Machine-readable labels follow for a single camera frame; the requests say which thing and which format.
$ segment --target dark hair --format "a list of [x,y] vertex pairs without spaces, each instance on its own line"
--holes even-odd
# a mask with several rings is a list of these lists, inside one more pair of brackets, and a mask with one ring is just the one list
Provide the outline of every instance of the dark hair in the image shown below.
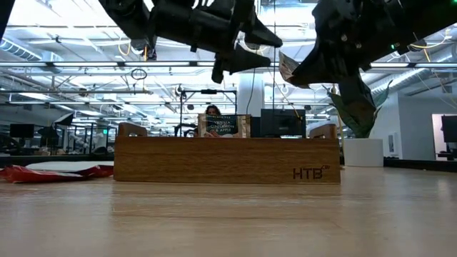
[[217,115],[221,115],[221,111],[219,111],[219,108],[217,108],[217,106],[215,106],[215,105],[213,105],[213,104],[211,104],[211,105],[209,105],[208,107],[206,107],[205,114],[208,114],[209,109],[215,109],[215,110],[216,110],[216,114],[217,114]]

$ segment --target sign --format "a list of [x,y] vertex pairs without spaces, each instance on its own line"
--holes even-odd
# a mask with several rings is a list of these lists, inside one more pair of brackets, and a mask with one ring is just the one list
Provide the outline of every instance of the sign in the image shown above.
[[330,169],[330,166],[323,165],[320,168],[293,168],[293,179],[296,180],[319,180],[322,179],[323,171]]
[[199,137],[248,138],[251,130],[248,116],[199,115]]

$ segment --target white wall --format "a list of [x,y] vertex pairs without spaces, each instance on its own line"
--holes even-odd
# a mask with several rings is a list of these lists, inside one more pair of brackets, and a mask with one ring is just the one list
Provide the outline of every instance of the white wall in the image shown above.
[[432,114],[457,114],[457,109],[436,98],[400,97],[398,103],[403,159],[436,160]]
[[[395,153],[389,153],[388,136],[394,138]],[[400,112],[398,111],[398,93],[390,94],[378,113],[378,118],[370,133],[370,138],[383,140],[384,156],[403,158],[401,145]]]

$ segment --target metal frame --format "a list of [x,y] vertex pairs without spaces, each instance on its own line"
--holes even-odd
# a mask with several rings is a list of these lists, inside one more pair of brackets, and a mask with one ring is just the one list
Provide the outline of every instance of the metal frame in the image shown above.
[[[183,94],[187,94],[187,93],[191,93],[190,96],[187,96],[186,100],[183,101]],[[180,107],[180,111],[179,111],[179,123],[182,124],[183,123],[183,105],[190,99],[192,98],[192,96],[194,96],[194,94],[196,93],[200,93],[200,94],[219,94],[219,93],[222,93],[224,96],[227,97],[228,100],[230,100],[231,104],[233,104],[235,106],[235,114],[238,112],[238,91],[237,90],[212,90],[212,89],[203,89],[203,90],[183,90],[181,91],[181,93],[179,94],[179,107]],[[227,96],[226,93],[233,93],[235,94],[235,101],[233,102],[233,100]],[[179,128],[179,136],[182,137],[183,136],[183,129],[182,127]]]

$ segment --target white pillar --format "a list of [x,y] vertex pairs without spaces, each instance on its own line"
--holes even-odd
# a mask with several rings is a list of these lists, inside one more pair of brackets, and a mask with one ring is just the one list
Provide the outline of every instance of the white pillar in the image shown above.
[[260,117],[265,100],[264,88],[262,73],[240,74],[237,114],[251,114],[253,117]]

